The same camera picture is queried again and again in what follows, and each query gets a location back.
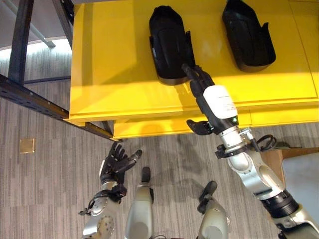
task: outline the metal frame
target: metal frame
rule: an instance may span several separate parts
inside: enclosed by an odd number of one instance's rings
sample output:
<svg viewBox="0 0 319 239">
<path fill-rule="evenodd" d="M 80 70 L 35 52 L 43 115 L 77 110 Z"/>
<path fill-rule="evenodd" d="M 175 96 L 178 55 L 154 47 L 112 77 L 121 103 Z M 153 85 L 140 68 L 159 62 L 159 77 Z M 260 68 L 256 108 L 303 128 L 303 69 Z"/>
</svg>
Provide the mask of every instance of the metal frame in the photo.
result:
<svg viewBox="0 0 319 239">
<path fill-rule="evenodd" d="M 70 23 L 73 25 L 73 3 L 71 0 L 52 0 L 52 2 L 55 7 L 56 13 L 58 14 L 64 34 L 69 41 L 70 47 L 72 48 L 73 33 Z"/>
<path fill-rule="evenodd" d="M 59 9 L 65 13 L 68 13 L 69 18 L 67 18 L 67 24 L 71 29 L 69 19 L 73 18 L 73 4 L 70 0 L 53 0 L 53 3 Z M 31 24 L 31 16 L 33 9 L 34 0 L 20 0 L 19 7 L 17 10 L 13 40 L 12 40 L 12 50 L 9 63 L 9 73 L 8 77 L 0 74 L 0 97 L 5 98 L 13 103 L 27 107 L 33 111 L 41 113 L 43 115 L 52 117 L 56 120 L 60 120 L 64 123 L 70 124 L 74 127 L 83 129 L 90 133 L 96 134 L 100 137 L 107 138 L 113 141 L 116 141 L 113 138 L 110 130 L 102 129 L 93 125 L 90 122 L 86 122 L 85 126 L 80 127 L 69 122 L 64 121 L 69 117 L 69 111 L 56 105 L 55 103 L 47 100 L 46 98 L 38 95 L 37 93 L 29 90 L 24 87 L 24 72 L 25 72 L 25 60 L 26 60 L 26 49 L 28 44 L 28 36 Z M 66 77 L 54 77 L 46 79 L 38 79 L 33 81 L 28 81 L 27 83 L 38 83 L 38 82 L 47 82 L 55 80 L 70 79 L 70 76 Z"/>
</svg>

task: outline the robot finger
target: robot finger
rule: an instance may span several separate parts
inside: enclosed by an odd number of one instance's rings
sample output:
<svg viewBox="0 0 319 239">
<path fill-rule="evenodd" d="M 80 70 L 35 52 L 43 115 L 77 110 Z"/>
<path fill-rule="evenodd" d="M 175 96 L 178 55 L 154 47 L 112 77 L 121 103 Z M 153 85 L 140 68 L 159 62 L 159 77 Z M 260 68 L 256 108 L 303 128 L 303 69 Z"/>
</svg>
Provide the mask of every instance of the robot finger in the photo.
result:
<svg viewBox="0 0 319 239">
<path fill-rule="evenodd" d="M 116 145 L 118 145 L 118 143 L 116 143 L 116 142 L 114 142 L 114 143 L 112 144 L 112 147 L 111 147 L 110 152 L 109 152 L 109 156 L 114 155 Z"/>
</svg>

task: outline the robotic hand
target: robotic hand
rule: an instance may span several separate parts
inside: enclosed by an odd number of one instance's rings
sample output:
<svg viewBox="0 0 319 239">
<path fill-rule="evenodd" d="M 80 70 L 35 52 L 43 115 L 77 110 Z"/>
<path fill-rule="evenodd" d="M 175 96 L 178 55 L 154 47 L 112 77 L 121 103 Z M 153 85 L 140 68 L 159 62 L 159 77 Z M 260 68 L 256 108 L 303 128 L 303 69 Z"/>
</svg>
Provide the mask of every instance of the robotic hand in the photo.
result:
<svg viewBox="0 0 319 239">
<path fill-rule="evenodd" d="M 215 85 L 210 75 L 199 66 L 190 68 L 183 64 L 182 69 L 190 79 L 190 88 L 200 110 L 208 119 L 201 122 L 188 120 L 192 131 L 199 135 L 214 133 L 220 136 L 223 144 L 217 147 L 217 158 L 227 158 L 229 166 L 240 176 L 246 188 L 262 202 L 282 231 L 279 238 L 319 239 L 319 225 L 292 198 L 261 158 L 260 152 L 275 146 L 276 140 L 267 135 L 256 141 L 249 128 L 240 130 L 237 110 L 226 88 Z M 270 138 L 267 145 L 259 147 L 258 143 L 265 138 Z"/>
<path fill-rule="evenodd" d="M 123 185 L 125 172 L 136 164 L 141 155 L 142 151 L 138 150 L 128 157 L 120 144 L 112 145 L 100 168 L 102 190 L 93 197 L 87 208 L 79 212 L 80 215 L 90 216 L 82 239 L 108 239 L 113 234 L 114 217 L 127 191 Z"/>
</svg>

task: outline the wooden panel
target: wooden panel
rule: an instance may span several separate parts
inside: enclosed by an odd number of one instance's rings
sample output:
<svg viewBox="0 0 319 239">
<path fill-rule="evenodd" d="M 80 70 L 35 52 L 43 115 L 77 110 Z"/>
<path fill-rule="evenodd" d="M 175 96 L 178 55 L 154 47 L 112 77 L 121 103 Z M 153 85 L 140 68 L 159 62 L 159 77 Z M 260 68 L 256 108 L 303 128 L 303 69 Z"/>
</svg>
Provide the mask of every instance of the wooden panel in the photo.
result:
<svg viewBox="0 0 319 239">
<path fill-rule="evenodd" d="M 285 184 L 283 160 L 285 160 L 286 158 L 317 152 L 319 152 L 319 148 L 291 148 L 264 152 L 261 154 L 261 156 L 264 162 L 274 171 L 274 173 L 279 177 L 279 179 Z"/>
</svg>

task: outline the white wall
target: white wall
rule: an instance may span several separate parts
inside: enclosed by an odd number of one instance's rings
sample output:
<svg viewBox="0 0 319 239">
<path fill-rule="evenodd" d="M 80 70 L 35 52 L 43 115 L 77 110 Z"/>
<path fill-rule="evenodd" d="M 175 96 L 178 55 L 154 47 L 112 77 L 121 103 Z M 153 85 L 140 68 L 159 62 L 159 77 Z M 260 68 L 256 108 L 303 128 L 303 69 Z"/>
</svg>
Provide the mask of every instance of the white wall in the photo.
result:
<svg viewBox="0 0 319 239">
<path fill-rule="evenodd" d="M 11 1 L 18 6 L 19 0 Z M 73 3 L 93 1 L 101 0 L 73 0 Z M 52 0 L 34 0 L 31 22 L 46 38 L 64 36 Z M 11 46 L 14 23 L 15 15 L 4 4 L 3 0 L 0 0 L 0 48 Z M 29 41 L 35 40 L 38 38 L 30 33 Z"/>
</svg>

